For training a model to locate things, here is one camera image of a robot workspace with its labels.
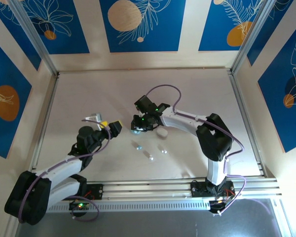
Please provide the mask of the grey metal panel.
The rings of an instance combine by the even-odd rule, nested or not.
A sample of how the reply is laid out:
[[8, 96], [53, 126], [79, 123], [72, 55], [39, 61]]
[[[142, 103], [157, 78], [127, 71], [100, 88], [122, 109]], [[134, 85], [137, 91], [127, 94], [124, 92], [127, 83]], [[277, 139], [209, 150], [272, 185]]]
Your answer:
[[295, 237], [270, 199], [240, 199], [221, 216], [208, 211], [101, 212], [90, 223], [48, 213], [16, 237]]

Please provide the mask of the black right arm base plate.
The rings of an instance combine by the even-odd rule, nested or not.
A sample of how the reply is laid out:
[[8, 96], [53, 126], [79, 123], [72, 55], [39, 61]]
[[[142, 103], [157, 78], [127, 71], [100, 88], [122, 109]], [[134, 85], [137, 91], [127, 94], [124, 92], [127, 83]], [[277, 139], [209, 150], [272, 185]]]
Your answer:
[[209, 198], [209, 197], [225, 197], [227, 196], [226, 190], [231, 190], [233, 187], [232, 181], [223, 180], [219, 185], [214, 185], [208, 180], [198, 182], [193, 180], [190, 183], [190, 190], [193, 198]]

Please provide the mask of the aluminium frame post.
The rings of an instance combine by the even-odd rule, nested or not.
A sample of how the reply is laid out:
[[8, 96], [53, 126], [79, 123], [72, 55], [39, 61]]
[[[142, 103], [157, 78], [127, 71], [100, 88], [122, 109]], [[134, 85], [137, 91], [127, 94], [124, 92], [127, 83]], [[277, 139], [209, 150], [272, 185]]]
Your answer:
[[46, 64], [48, 70], [52, 73], [52, 75], [58, 76], [58, 71], [49, 56], [48, 50], [46, 49], [43, 41], [41, 40], [38, 32], [36, 31], [20, 1], [7, 0], [7, 3], [15, 18], [22, 27], [23, 31], [30, 40], [31, 44], [35, 48], [36, 52], [38, 53], [42, 61]]
[[263, 0], [262, 6], [260, 10], [258, 11], [250, 29], [245, 37], [243, 44], [241, 45], [236, 58], [234, 62], [232, 63], [230, 67], [230, 74], [235, 75], [237, 70], [240, 68], [243, 60], [247, 57], [247, 53], [252, 47], [252, 44], [256, 40], [258, 34], [260, 33], [260, 30], [262, 26], [264, 25], [266, 19], [269, 16], [269, 13], [271, 12], [274, 4], [277, 0]]

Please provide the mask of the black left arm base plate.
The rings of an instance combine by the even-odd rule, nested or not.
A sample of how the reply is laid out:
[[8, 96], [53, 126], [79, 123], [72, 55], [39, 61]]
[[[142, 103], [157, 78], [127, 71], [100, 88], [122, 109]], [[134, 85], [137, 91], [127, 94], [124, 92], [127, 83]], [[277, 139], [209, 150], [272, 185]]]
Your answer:
[[103, 184], [87, 184], [85, 198], [90, 200], [101, 200], [103, 197]]

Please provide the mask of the black controller board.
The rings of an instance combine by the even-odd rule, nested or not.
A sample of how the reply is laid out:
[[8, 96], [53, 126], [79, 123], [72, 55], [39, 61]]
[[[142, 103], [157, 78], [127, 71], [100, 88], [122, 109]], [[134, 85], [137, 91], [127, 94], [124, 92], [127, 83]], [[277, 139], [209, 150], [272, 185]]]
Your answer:
[[230, 206], [230, 200], [216, 200], [216, 201], [209, 201], [210, 204], [210, 212], [214, 215], [218, 214], [221, 215], [227, 208]]
[[69, 211], [87, 211], [90, 207], [90, 203], [74, 200], [69, 203]]

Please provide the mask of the aluminium extrusion mounting rail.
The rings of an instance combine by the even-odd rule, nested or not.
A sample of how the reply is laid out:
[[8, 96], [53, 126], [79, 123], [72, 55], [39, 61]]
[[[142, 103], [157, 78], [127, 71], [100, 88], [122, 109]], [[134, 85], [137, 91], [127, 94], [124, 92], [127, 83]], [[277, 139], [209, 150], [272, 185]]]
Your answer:
[[[155, 179], [135, 181], [99, 181], [88, 182], [88, 185], [102, 187], [102, 200], [183, 200], [192, 198], [192, 187], [203, 183], [202, 178], [183, 179]], [[230, 188], [240, 198], [267, 198], [281, 196], [279, 184], [275, 178], [263, 176], [231, 178], [233, 186]]]

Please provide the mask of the aluminium table side rail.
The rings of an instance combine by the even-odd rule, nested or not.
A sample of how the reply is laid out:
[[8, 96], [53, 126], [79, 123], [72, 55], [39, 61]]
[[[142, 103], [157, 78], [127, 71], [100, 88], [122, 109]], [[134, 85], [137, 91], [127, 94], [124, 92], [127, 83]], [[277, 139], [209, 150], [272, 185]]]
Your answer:
[[231, 86], [234, 91], [234, 95], [237, 100], [238, 107], [240, 109], [240, 114], [242, 116], [242, 120], [244, 122], [244, 126], [246, 129], [247, 135], [249, 137], [250, 146], [252, 148], [252, 151], [255, 156], [257, 164], [261, 166], [261, 168], [260, 168], [261, 176], [263, 176], [264, 178], [268, 178], [268, 173], [267, 173], [267, 170], [266, 170], [265, 165], [263, 163], [261, 152], [260, 152], [259, 146], [257, 144], [254, 131], [253, 131], [252, 126], [250, 124], [250, 119], [249, 119], [249, 116], [248, 116], [248, 113], [246, 110], [246, 106], [245, 106], [245, 103], [244, 103], [244, 100], [243, 100], [243, 97], [242, 97], [242, 94], [240, 91], [240, 87], [238, 86], [238, 83], [237, 83], [237, 79], [233, 75], [231, 70], [228, 71], [228, 76], [229, 76], [229, 80], [230, 80]]
[[39, 111], [40, 114], [37, 120], [37, 125], [35, 128], [33, 139], [30, 143], [30, 149], [27, 157], [27, 162], [25, 165], [26, 170], [36, 170], [43, 139], [46, 133], [48, 119], [50, 117], [50, 112], [58, 85], [58, 79], [59, 72], [57, 72], [55, 76], [53, 75], [51, 77], [50, 82], [48, 84], [44, 100]]

